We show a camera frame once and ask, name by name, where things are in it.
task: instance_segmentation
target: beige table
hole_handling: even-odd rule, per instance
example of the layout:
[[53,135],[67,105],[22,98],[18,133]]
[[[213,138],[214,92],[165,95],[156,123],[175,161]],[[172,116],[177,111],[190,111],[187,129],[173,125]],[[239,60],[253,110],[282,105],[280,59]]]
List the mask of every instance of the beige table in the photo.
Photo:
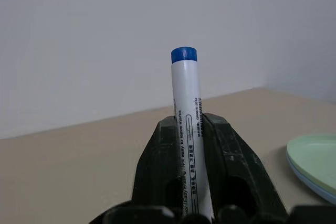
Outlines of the beige table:
[[[204,101],[259,155],[290,210],[325,201],[289,169],[285,146],[336,133],[336,105],[264,89]],[[0,223],[88,223],[130,198],[137,161],[171,107],[0,140]]]

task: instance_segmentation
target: marker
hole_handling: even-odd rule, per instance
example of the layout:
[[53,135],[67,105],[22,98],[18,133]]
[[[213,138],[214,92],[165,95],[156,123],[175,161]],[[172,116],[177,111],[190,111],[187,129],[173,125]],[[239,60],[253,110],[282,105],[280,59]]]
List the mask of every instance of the marker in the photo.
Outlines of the marker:
[[201,214],[211,221],[214,214],[204,159],[195,48],[179,47],[172,51],[172,82],[183,180],[183,215]]

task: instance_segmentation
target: white wall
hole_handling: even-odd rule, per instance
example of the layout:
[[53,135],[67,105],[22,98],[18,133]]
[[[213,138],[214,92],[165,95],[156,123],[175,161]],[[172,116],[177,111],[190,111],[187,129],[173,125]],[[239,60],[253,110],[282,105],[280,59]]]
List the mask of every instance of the white wall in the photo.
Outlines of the white wall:
[[0,0],[0,138],[172,104],[170,51],[204,98],[336,101],[335,0]]

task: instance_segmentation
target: barcode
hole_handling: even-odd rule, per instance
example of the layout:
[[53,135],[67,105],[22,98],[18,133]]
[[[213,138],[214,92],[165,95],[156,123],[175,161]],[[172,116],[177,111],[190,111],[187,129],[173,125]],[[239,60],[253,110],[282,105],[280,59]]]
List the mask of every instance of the barcode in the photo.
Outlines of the barcode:
[[202,112],[202,99],[198,99],[198,110],[200,111],[199,122],[201,124],[201,136],[203,136],[203,112]]

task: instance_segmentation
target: blue marker cap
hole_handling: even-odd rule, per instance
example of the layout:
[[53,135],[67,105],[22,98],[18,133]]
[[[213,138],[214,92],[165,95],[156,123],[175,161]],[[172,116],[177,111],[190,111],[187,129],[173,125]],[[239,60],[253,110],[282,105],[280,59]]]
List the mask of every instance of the blue marker cap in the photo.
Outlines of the blue marker cap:
[[196,49],[192,47],[178,47],[172,51],[172,64],[180,60],[197,61]]

